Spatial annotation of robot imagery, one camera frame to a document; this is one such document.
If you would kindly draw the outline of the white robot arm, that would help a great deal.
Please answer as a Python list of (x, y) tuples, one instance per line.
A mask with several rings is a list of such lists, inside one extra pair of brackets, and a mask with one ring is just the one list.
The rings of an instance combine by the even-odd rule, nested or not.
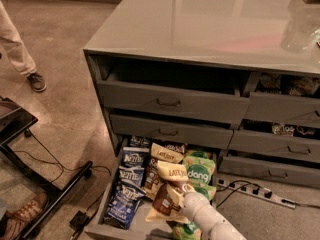
[(198, 192), (185, 193), (181, 209), (183, 215), (206, 233), (210, 240), (247, 240)]

